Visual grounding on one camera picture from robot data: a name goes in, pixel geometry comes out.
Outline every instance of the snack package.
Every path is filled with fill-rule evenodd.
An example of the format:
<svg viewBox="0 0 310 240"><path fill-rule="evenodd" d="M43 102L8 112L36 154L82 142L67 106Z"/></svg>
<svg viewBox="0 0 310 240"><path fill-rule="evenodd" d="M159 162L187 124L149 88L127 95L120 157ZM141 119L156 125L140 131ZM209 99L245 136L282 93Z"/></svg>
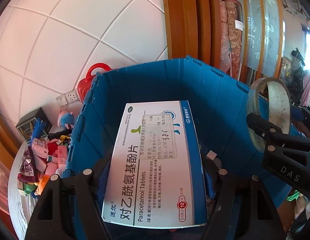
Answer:
<svg viewBox="0 0 310 240"><path fill-rule="evenodd" d="M49 181L49 178L50 178L50 176L44 175L44 176L40 179L39 184L38 184L38 187L37 187L37 190L36 190L36 192L38 193L38 195L41 195L41 194L42 194L42 192L43 192L43 190L44 190L44 188L45 188L47 182Z"/></svg>
<svg viewBox="0 0 310 240"><path fill-rule="evenodd" d="M26 194L24 192L23 182L20 182L19 180L17 180L17 189L18 189L18 192L21 196L26 196Z"/></svg>
<svg viewBox="0 0 310 240"><path fill-rule="evenodd" d="M36 168L40 172L44 172L46 170L47 161L41 157L34 155Z"/></svg>
<svg viewBox="0 0 310 240"><path fill-rule="evenodd" d="M47 158L48 148L44 139L34 138L32 143L32 150L35 155L38 157Z"/></svg>
<svg viewBox="0 0 310 240"><path fill-rule="evenodd" d="M60 167L60 165L67 163L67 147L64 145L59 145L57 151L58 167Z"/></svg>
<svg viewBox="0 0 310 240"><path fill-rule="evenodd" d="M21 182L38 182L37 168L31 146L24 152L23 160L17 176Z"/></svg>

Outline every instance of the wooden frame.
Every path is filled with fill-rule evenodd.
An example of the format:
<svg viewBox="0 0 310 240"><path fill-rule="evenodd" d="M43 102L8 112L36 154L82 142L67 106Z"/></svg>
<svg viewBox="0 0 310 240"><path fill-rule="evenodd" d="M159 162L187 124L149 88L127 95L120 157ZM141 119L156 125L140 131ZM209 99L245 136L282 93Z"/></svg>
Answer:
<svg viewBox="0 0 310 240"><path fill-rule="evenodd" d="M184 9L186 55L191 55L193 58L198 58L196 0L182 1Z"/></svg>
<svg viewBox="0 0 310 240"><path fill-rule="evenodd" d="M168 58L198 57L196 0L163 0Z"/></svg>
<svg viewBox="0 0 310 240"><path fill-rule="evenodd" d="M261 36L263 37L261 40L261 46L260 46L260 56L259 56L259 63L258 63L258 69L255 76L255 80L258 78L263 77L262 70L263 70L263 63L265 59L265 0L260 0L260 7L261 7Z"/></svg>
<svg viewBox="0 0 310 240"><path fill-rule="evenodd" d="M198 21L198 59L210 65L210 7L209 0L196 0Z"/></svg>
<svg viewBox="0 0 310 240"><path fill-rule="evenodd" d="M219 68L221 47L221 24L219 0L209 0L210 5L210 65Z"/></svg>
<svg viewBox="0 0 310 240"><path fill-rule="evenodd" d="M284 47L285 47L285 42L284 42L284 37L285 37L285 30L284 30L284 15L282 11L282 0L277 0L277 5L278 5L278 11L279 11L279 50L278 50L278 59L277 59L277 64L276 64L276 69L274 73L274 78L279 78L280 76L280 71L282 68L282 56L284 54Z"/></svg>
<svg viewBox="0 0 310 240"><path fill-rule="evenodd" d="M0 161L9 169L13 165L19 144L7 129L0 117Z"/></svg>
<svg viewBox="0 0 310 240"><path fill-rule="evenodd" d="M182 0L163 0L168 58L186 55L184 9Z"/></svg>

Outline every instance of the packing tape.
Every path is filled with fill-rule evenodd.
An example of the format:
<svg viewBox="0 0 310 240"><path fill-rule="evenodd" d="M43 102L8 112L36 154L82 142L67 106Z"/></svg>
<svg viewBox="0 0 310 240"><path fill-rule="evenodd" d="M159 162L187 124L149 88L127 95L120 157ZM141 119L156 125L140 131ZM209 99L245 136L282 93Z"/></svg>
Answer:
<svg viewBox="0 0 310 240"><path fill-rule="evenodd" d="M246 115L254 113L260 116L259 91L261 87L268 86L268 120L288 134L291 124L291 103L290 96L285 84L276 78L259 78L250 87L246 106ZM265 150L265 141L258 136L254 130L248 128L250 139L255 148L261 152Z"/></svg>

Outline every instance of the paracetamol tablets box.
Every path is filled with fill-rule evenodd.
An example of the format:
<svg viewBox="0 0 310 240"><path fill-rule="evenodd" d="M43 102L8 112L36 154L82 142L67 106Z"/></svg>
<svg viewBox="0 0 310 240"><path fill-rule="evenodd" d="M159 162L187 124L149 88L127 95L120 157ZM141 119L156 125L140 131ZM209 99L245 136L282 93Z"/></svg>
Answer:
<svg viewBox="0 0 310 240"><path fill-rule="evenodd" d="M102 218L141 228L206 223L202 163L188 101L126 105Z"/></svg>

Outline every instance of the blue plastic crate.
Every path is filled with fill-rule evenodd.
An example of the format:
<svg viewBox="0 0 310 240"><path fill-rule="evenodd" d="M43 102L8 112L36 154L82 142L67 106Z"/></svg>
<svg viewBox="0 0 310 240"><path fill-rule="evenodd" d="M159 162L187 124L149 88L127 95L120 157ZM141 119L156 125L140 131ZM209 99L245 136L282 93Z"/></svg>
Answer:
<svg viewBox="0 0 310 240"><path fill-rule="evenodd" d="M189 56L97 74L76 120L63 176L91 168L111 150L126 103L188 100L199 141L217 153L228 171L241 176L259 175L278 207L291 187L260 165L263 153L253 146L246 124L248 90L245 84ZM268 103L262 98L260 108L267 118ZM291 134L300 135L294 127ZM75 204L76 200L73 219L78 239L82 240ZM107 227L112 234L122 226L108 223Z"/></svg>

